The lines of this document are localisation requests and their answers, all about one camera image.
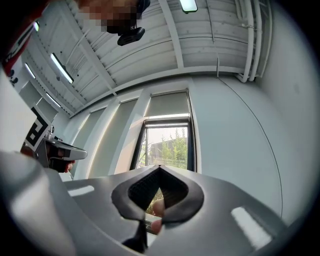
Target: black window frame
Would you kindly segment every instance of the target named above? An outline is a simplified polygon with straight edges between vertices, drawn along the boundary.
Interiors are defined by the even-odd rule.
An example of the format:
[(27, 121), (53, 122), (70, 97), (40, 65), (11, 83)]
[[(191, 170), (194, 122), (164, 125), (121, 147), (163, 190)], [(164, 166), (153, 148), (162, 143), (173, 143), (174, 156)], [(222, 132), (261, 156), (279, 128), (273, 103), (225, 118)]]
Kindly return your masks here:
[[(147, 134), (147, 129), (156, 129), (156, 128), (164, 128), (160, 125), (166, 124), (182, 124), (186, 123), (186, 125), (182, 127), (187, 127), (187, 170), (191, 172), (195, 172), (195, 154), (194, 154), (194, 136), (193, 136), (193, 128), (191, 123), (191, 118), (179, 118), (179, 119), (163, 119), (163, 120), (145, 120), (142, 124), (141, 131), (138, 137), (138, 140), (135, 145), (130, 170), (136, 169), (136, 165), (140, 156), (140, 149), (142, 148), (144, 133)], [(152, 128), (148, 128), (147, 125), (159, 125), (154, 126)]]

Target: white ceiling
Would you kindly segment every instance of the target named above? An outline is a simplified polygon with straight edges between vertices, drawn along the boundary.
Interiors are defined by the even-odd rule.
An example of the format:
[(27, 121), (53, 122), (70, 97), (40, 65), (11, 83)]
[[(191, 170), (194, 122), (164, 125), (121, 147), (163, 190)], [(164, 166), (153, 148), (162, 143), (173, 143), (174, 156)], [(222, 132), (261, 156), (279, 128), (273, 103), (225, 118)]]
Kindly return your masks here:
[[(219, 71), (243, 73), (248, 30), (237, 18), (235, 1), (207, 1), (212, 28), (206, 0), (196, 0), (198, 11), (189, 14), (182, 11), (179, 0), (151, 0), (138, 22), (145, 28), (144, 36), (125, 46), (117, 45), (116, 34), (83, 28), (73, 0), (54, 2), (38, 20), (40, 30), (33, 32), (23, 58), (31, 63), (37, 82), (70, 115), (141, 82), (216, 72), (218, 57)], [(60, 75), (49, 58), (51, 53), (66, 66), (74, 79), (72, 85), (63, 77), (57, 80)]]

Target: ceiling beam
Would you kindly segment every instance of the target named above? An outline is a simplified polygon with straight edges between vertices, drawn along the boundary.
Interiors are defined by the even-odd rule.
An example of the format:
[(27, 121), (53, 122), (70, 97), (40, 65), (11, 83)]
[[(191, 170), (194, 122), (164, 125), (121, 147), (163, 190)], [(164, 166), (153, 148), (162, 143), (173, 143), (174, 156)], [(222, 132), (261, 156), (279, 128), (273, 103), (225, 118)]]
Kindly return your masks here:
[[(78, 42), (81, 38), (83, 38), (83, 32), (81, 31), (78, 23), (71, 13), (68, 4), (65, 1), (59, 1), (55, 3), (55, 5), (59, 8), (59, 12), (61, 13), (62, 18), (65, 23), (69, 26), (72, 36)], [(82, 49), (83, 54), (87, 58), (89, 62), (91, 62), (93, 68), (96, 73), (105, 81), (105, 85), (108, 89), (113, 93), (113, 95), (117, 95), (113, 88), (117, 85), (115, 81), (112, 79), (110, 74), (107, 72), (105, 66), (101, 63), (100, 59), (96, 55), (95, 51), (92, 49), (91, 45), (88, 43), (86, 37), (84, 37), (80, 43), (80, 48)]]
[[(219, 67), (219, 72), (228, 72), (228, 73), (243, 73), (244, 68), (238, 68), (238, 67), (231, 67), (231, 66), (220, 66)], [(145, 82), (150, 82), (156, 79), (161, 79), (161, 78), (168, 78), (168, 77), (174, 77), (174, 76), (179, 76), (179, 75), (186, 75), (186, 74), (193, 74), (193, 73), (217, 73), (217, 66), (190, 66), (190, 67), (184, 67), (184, 68), (176, 68), (176, 69), (170, 69), (166, 71), (161, 71), (158, 73), (153, 73), (149, 74), (134, 80), (131, 80), (129, 82), (126, 82), (122, 85), (119, 85), (115, 91), (118, 92), (120, 90), (136, 86)], [(93, 100), (89, 101), (86, 105), (82, 106), (81, 108), (77, 109), (75, 112), (75, 115), (82, 111), (85, 108), (88, 108), (89, 106), (93, 105), (95, 102), (103, 99), (104, 97), (107, 97), (111, 95), (109, 91), (101, 94), (100, 96), (94, 98)]]
[(45, 86), (50, 92), (50, 96), (56, 100), (64, 109), (67, 110), (67, 112), (70, 113), (70, 115), (74, 115), (76, 112), (76, 109), (71, 106), (59, 93), (58, 91), (48, 82), (46, 77), (42, 74), (42, 72), (37, 67), (35, 61), (32, 59), (30, 53), (28, 50), (25, 50), (22, 54), (23, 60), (28, 64), (29, 68), (31, 69), (32, 73), (35, 76), (35, 79), (30, 79), (30, 82), (36, 89), (40, 89), (39, 86), (41, 85)]
[(170, 32), (170, 36), (172, 39), (173, 48), (175, 52), (176, 62), (178, 64), (178, 69), (182, 69), (184, 67), (184, 59), (182, 57), (182, 51), (181, 51), (179, 36), (176, 28), (176, 23), (172, 16), (167, 0), (159, 0), (159, 4), (164, 14), (166, 24), (168, 25), (168, 28), (169, 28), (169, 32)]
[(32, 33), (30, 37), (30, 44), (36, 45), (36, 47), (42, 54), (48, 66), (51, 68), (51, 70), (55, 73), (57, 77), (60, 77), (61, 83), (63, 83), (63, 85), (67, 88), (67, 90), (74, 95), (74, 97), (80, 102), (82, 106), (85, 105), (87, 101), (76, 91), (75, 88), (73, 88), (73, 86), (68, 82), (68, 80), (61, 74), (60, 70), (50, 58), (48, 52), (46, 51), (45, 47), (43, 46), (37, 34)]

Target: roller shade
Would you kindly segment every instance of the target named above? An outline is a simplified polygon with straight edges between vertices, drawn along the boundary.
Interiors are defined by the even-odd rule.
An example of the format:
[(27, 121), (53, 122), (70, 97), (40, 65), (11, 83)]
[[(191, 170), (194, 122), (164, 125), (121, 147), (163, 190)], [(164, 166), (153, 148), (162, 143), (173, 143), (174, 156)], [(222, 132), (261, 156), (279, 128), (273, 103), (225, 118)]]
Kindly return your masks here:
[(39, 101), (37, 106), (44, 116), (52, 123), (58, 111), (56, 111), (44, 98)]
[(96, 151), (89, 178), (107, 176), (119, 139), (137, 100), (120, 104)]
[[(93, 130), (93, 128), (95, 127), (96, 123), (98, 122), (100, 116), (102, 115), (103, 111), (105, 110), (105, 108), (100, 109), (96, 112), (93, 112), (89, 115), (89, 117), (87, 118), (87, 120), (85, 121), (85, 123), (83, 124), (82, 128), (80, 129), (78, 135), (76, 136), (74, 142), (73, 142), (73, 146), (80, 148), (80, 149), (85, 149), (85, 145), (86, 142)], [(73, 168), (70, 170), (70, 173), (74, 176), (78, 163), (81, 160), (75, 161), (75, 164), (73, 165)]]
[(145, 117), (189, 113), (187, 92), (152, 96)]
[(34, 88), (34, 86), (28, 82), (20, 91), (20, 96), (24, 102), (31, 109), (34, 104), (37, 104), (38, 101), (42, 98), (40, 93)]

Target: window frame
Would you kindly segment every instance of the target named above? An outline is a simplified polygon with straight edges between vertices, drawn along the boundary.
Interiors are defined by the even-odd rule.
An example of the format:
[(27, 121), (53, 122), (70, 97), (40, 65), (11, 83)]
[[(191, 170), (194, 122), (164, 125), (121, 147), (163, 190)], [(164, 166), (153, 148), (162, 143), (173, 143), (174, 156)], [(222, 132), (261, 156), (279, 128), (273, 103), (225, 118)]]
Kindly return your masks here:
[(138, 140), (135, 145), (130, 170), (136, 169), (140, 151), (142, 148), (144, 133), (147, 134), (147, 129), (156, 129), (156, 128), (164, 128), (163, 126), (154, 126), (152, 128), (148, 128), (147, 125), (167, 125), (167, 124), (181, 124), (186, 123), (186, 125), (182, 127), (187, 127), (187, 169), (188, 171), (195, 172), (195, 154), (194, 154), (194, 137), (193, 137), (193, 129), (191, 125), (191, 118), (180, 118), (180, 119), (163, 119), (163, 120), (145, 120), (142, 124), (141, 131), (138, 136)]

